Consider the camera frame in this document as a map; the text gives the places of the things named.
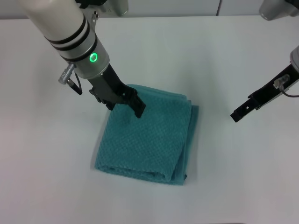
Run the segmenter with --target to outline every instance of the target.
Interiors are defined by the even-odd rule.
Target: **black stripe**
[[[83,28],[84,28],[84,26],[85,26],[85,23],[86,23],[86,18],[85,18],[85,16],[84,16],[84,18],[83,18],[83,22],[82,22],[80,28],[79,28],[73,35],[71,35],[70,37],[68,37],[68,38],[66,38],[66,39],[63,39],[63,40],[60,40],[60,41],[52,41],[52,40],[47,39],[46,37],[45,37],[45,38],[46,38],[50,43],[53,43],[53,44],[64,44],[64,43],[70,42],[70,41],[72,41],[73,39],[75,39],[77,36],[79,36],[79,34],[82,32],[82,30],[83,30]]]
[[[95,48],[97,47],[97,44],[98,44],[98,38],[97,36],[95,36],[95,41],[93,43],[93,46],[87,51],[85,52],[82,56],[80,57],[76,57],[76,58],[72,58],[72,59],[69,59],[69,58],[65,58],[65,57],[62,57],[64,60],[66,60],[67,62],[78,62],[78,61],[81,61],[83,59],[85,59],[86,57],[90,56],[90,54],[95,50]]]
[[[72,50],[74,48],[76,48],[77,46],[79,46],[80,44],[83,43],[84,40],[86,40],[86,38],[88,37],[89,35],[89,32],[90,32],[90,25],[89,25],[89,22],[87,22],[87,30],[86,32],[84,33],[84,35],[77,41],[77,42],[74,42],[73,44],[69,45],[69,46],[66,46],[66,47],[63,47],[63,48],[58,48],[58,47],[55,47],[53,46],[56,50],[60,50],[60,51],[67,51],[67,50]]]

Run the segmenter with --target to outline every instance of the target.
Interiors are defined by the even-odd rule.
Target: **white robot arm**
[[[75,0],[17,1],[68,63],[59,79],[61,84],[68,84],[78,94],[82,94],[81,88],[70,79],[74,71],[76,76],[87,79],[92,84],[90,93],[109,110],[112,110],[115,104],[128,104],[136,117],[141,117],[145,104],[135,89],[120,81],[110,65],[108,53],[95,33],[98,18],[96,11],[89,21]]]

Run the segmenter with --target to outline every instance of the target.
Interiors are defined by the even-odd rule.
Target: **cable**
[[[282,92],[282,94],[284,94],[287,97],[291,97],[291,98],[297,98],[297,97],[299,97],[299,95],[289,95],[284,90],[280,90],[280,91]]]
[[[219,15],[219,12],[220,12],[220,9],[221,9],[221,5],[222,5],[222,0],[219,0],[219,5],[218,5],[216,16]]]
[[[76,74],[76,72],[75,72],[75,76],[76,76],[76,79],[77,79],[77,81],[78,81],[79,89],[80,89],[81,92],[82,92],[82,87],[81,87],[80,79],[79,79],[78,75]]]

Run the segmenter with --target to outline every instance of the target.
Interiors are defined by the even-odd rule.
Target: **textured towel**
[[[183,185],[198,107],[186,96],[130,85],[146,104],[140,119],[128,105],[111,112],[95,162],[101,171]]]

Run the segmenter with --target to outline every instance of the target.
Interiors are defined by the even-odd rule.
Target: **metal connector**
[[[58,79],[58,82],[61,83],[62,85],[67,84],[74,69],[75,69],[75,65],[70,63],[61,74],[60,78]]]

